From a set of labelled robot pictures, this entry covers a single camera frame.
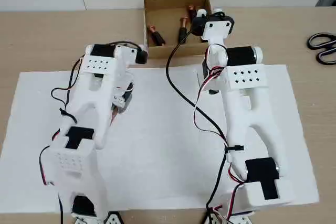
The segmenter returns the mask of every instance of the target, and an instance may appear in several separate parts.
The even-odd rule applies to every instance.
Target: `black cable tie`
[[[225,147],[225,153],[228,153],[229,151],[243,151],[244,146],[243,145],[235,145],[230,147]]]
[[[71,119],[73,119],[73,121],[74,121],[76,124],[78,123],[77,119],[76,119],[73,115],[71,115],[70,113],[66,112],[64,109],[59,108],[59,111],[61,112],[61,115],[63,115],[63,116],[68,116],[68,117],[70,117]]]

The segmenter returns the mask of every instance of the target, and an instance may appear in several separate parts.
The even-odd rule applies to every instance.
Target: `white plastic part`
[[[118,215],[111,214],[109,218],[106,220],[105,224],[121,224],[121,220]]]
[[[230,221],[233,224],[252,224],[252,221],[247,216],[232,216]]]
[[[219,220],[215,214],[210,214],[210,216],[212,218],[212,224],[226,224],[225,221],[223,222]],[[252,224],[247,215],[231,216],[230,222],[232,222],[233,224]],[[209,223],[210,223],[209,217],[207,217],[203,222],[203,224],[209,224]]]
[[[55,167],[54,185],[65,211],[72,209],[77,195],[87,196],[95,206],[98,218],[108,213],[107,191],[98,170],[97,153],[92,140],[83,139],[77,149],[65,148],[66,136],[56,138],[50,145]]]
[[[266,87],[265,66],[263,64],[226,67],[221,76],[227,90]]]
[[[72,99],[66,111],[77,120],[85,116],[87,109],[94,108],[98,115],[93,138],[82,139],[77,149],[66,148],[69,129],[75,125],[72,118],[64,116],[60,132],[50,145],[55,167],[54,185],[58,190],[65,211],[71,211],[76,196],[86,196],[94,205],[96,218],[85,216],[87,223],[102,223],[108,216],[107,190],[99,173],[96,149],[104,147],[105,134],[111,122],[112,104],[123,108],[122,97],[131,80],[126,73],[135,64],[137,50],[117,45],[111,57],[91,55],[93,45],[86,47]]]
[[[199,9],[197,11],[196,17],[201,17],[202,15],[206,16],[206,10],[205,9]]]
[[[223,39],[226,39],[229,35],[231,26],[232,23],[230,21],[209,21],[205,23],[202,39],[212,40],[213,38],[221,38],[221,42],[223,42]]]
[[[75,224],[103,224],[103,221],[98,219],[97,217],[88,217],[88,216],[81,216],[75,215],[76,218]]]
[[[109,218],[106,221],[99,219],[97,217],[77,215],[77,214],[71,214],[71,215],[76,219],[75,224],[122,224],[122,221],[116,214],[110,214]]]
[[[288,178],[288,164],[283,139],[272,114],[267,77],[264,65],[261,64],[263,60],[261,48],[252,47],[257,62],[254,65],[227,67],[227,59],[223,60],[218,57],[220,46],[214,44],[224,45],[223,41],[228,36],[230,26],[230,22],[207,22],[202,36],[202,39],[208,40],[209,43],[208,66],[222,63],[219,65],[225,67],[220,77],[212,81],[209,87],[220,90],[222,94],[228,145],[246,145],[246,137],[248,137],[246,133],[249,127],[252,127],[264,142],[269,157],[272,157],[276,163],[280,177],[275,180],[277,199],[265,200],[259,182],[246,183],[239,187],[233,209],[233,213],[235,213],[287,204],[293,201],[294,193]],[[249,96],[250,109],[246,107],[242,93]],[[227,154],[227,160],[232,162],[234,171],[243,180],[247,178],[246,159],[244,151],[231,151]],[[227,206],[231,195],[232,191],[225,194],[223,205]]]
[[[254,51],[254,54],[256,56],[257,64],[262,63],[262,60],[264,59],[262,49],[260,47],[252,47],[252,50]]]
[[[111,107],[114,100],[121,106],[124,100],[114,97],[115,88],[120,79],[124,78],[125,71],[130,64],[135,64],[137,56],[136,49],[116,46],[114,58],[90,55],[92,46],[88,46],[83,63],[79,72],[79,77],[73,91],[73,98],[67,105],[67,112],[76,118],[84,115],[86,109],[93,106],[98,114],[98,126],[94,130],[93,141],[97,149],[104,147],[105,134],[110,126]],[[90,89],[90,84],[94,82],[94,73],[103,73],[100,87],[96,90]],[[74,126],[74,121],[65,116],[60,127],[60,135],[65,135],[70,127]]]

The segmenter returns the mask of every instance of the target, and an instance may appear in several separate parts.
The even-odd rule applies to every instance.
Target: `black wire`
[[[212,193],[210,195],[210,198],[209,198],[208,202],[205,204],[206,212],[208,214],[210,224],[212,224],[212,220],[211,220],[211,212],[210,212],[210,209],[209,209],[209,204],[211,203],[211,201],[213,200],[213,198],[214,198],[214,196],[215,196],[215,194],[217,192],[218,185],[219,185],[219,182],[220,182],[220,177],[222,176],[224,164],[225,164],[225,161],[226,161],[226,153],[227,152],[224,153],[223,160],[222,160],[222,162],[220,164],[220,167],[219,167],[219,171],[218,171],[218,174],[217,174],[217,180],[216,180],[215,187],[212,190]]]
[[[190,30],[186,36],[184,37],[184,39],[182,41],[185,41],[187,39],[187,37],[191,34],[192,30]],[[167,76],[167,80],[169,82],[169,84],[172,86],[172,88],[187,102],[189,103],[192,107],[195,107],[195,104],[189,100],[176,86],[175,84],[172,82],[170,76],[169,76],[169,65],[170,62],[174,56],[174,54],[176,53],[176,51],[178,50],[178,48],[180,47],[181,43],[178,43],[176,45],[176,47],[173,49],[173,51],[171,52],[167,64],[166,64],[166,76]],[[223,133],[223,131],[221,130],[221,128],[218,126],[218,124],[212,120],[207,114],[205,114],[199,107],[196,107],[196,110],[205,118],[207,119],[219,132],[220,136],[223,138],[224,141],[226,141],[225,135]]]
[[[121,41],[114,41],[114,42],[110,42],[110,43],[107,43],[105,45],[117,45],[117,44],[130,44],[130,45],[133,45],[135,46],[138,50],[142,50],[141,47],[134,43],[134,42],[131,42],[131,41],[125,41],[125,40],[121,40]]]
[[[69,85],[68,85],[68,92],[67,92],[67,100],[65,102],[66,105],[68,105],[69,103],[69,99],[70,99],[70,89],[75,85],[76,81],[77,81],[77,78],[78,78],[78,75],[79,75],[79,69],[78,69],[78,73],[77,73],[77,76],[76,76],[76,79],[75,79],[75,82],[73,84],[72,83],[72,79],[73,79],[73,75],[74,75],[74,71],[75,71],[75,68],[76,66],[78,65],[80,61],[80,58],[75,62],[75,64],[73,64],[73,67],[72,67],[72,70],[71,70],[71,74],[70,74],[70,78],[69,78]]]
[[[187,39],[187,37],[191,34],[192,30],[190,30],[186,36],[184,37],[184,39],[182,41],[185,41]],[[170,76],[169,76],[169,65],[170,65],[170,62],[174,56],[174,54],[176,53],[176,51],[178,50],[178,48],[180,47],[181,43],[178,43],[176,45],[176,47],[173,49],[173,51],[171,52],[169,58],[168,58],[168,61],[167,61],[167,64],[166,64],[166,76],[167,76],[167,80],[169,82],[169,84],[173,87],[173,89],[187,102],[189,103],[191,106],[195,107],[195,104],[189,100],[176,86],[175,84],[172,82]],[[220,136],[223,138],[223,140],[226,142],[226,138],[225,138],[225,135],[223,133],[223,131],[221,130],[221,128],[218,126],[218,124],[213,121],[207,114],[205,114],[199,107],[196,108],[197,111],[202,115],[204,116],[204,118],[206,118],[210,123],[212,123],[215,128],[218,130]],[[222,160],[222,163],[220,164],[220,167],[219,167],[219,171],[218,171],[218,175],[217,175],[217,181],[216,181],[216,184],[215,184],[215,187],[210,195],[210,198],[208,200],[208,202],[206,203],[206,211],[207,211],[207,214],[208,214],[208,217],[209,217],[209,222],[210,224],[212,224],[212,220],[211,220],[211,213],[210,213],[210,210],[209,210],[209,204],[211,203],[211,201],[213,200],[215,194],[216,194],[216,191],[218,189],[218,185],[219,185],[219,182],[220,182],[220,177],[222,176],[222,172],[223,172],[223,167],[224,167],[224,164],[225,164],[225,161],[226,161],[226,153],[224,153],[224,157],[223,157],[223,160]]]
[[[54,98],[55,100],[60,101],[61,103],[63,103],[63,105],[64,105],[64,109],[66,109],[66,107],[67,107],[67,105],[68,105],[68,103],[69,103],[70,89],[76,84],[76,81],[77,81],[78,76],[79,76],[79,69],[78,69],[78,72],[77,72],[75,81],[74,81],[74,83],[72,83],[72,79],[73,79],[74,71],[75,71],[75,68],[76,68],[76,66],[78,65],[79,61],[80,61],[80,58],[75,62],[75,64],[74,64],[73,67],[72,67],[72,70],[71,70],[71,73],[70,73],[70,78],[69,78],[69,84],[68,84],[68,87],[67,87],[67,88],[54,88],[54,89],[52,89],[52,91],[50,92],[50,95],[51,95],[52,98]],[[68,90],[68,92],[67,92],[67,100],[66,100],[66,102],[63,101],[62,99],[57,98],[57,97],[54,96],[54,92],[55,92],[56,90]]]
[[[39,158],[38,158],[39,166],[40,166],[41,178],[42,178],[43,184],[44,184],[45,186],[47,185],[47,182],[46,182],[46,179],[45,179],[45,174],[44,174],[44,172],[43,172],[41,156],[42,156],[42,153],[43,153],[47,148],[49,148],[49,147],[50,147],[50,145],[47,145],[46,147],[44,147],[44,148],[42,149],[42,151],[40,152],[40,156],[39,156]]]
[[[63,205],[62,201],[58,195],[59,211],[60,211],[60,224],[63,224]]]

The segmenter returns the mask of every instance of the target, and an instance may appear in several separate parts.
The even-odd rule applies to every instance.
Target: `black plastic cap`
[[[148,59],[148,54],[146,51],[141,50],[136,53],[135,63],[137,64],[146,64]]]
[[[187,28],[180,27],[178,31],[178,43],[184,44],[186,35],[187,35]]]

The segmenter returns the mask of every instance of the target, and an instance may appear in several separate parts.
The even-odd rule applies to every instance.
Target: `screwdriver handle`
[[[187,28],[180,27],[178,31],[178,43],[184,44],[185,43],[185,36],[187,35]]]

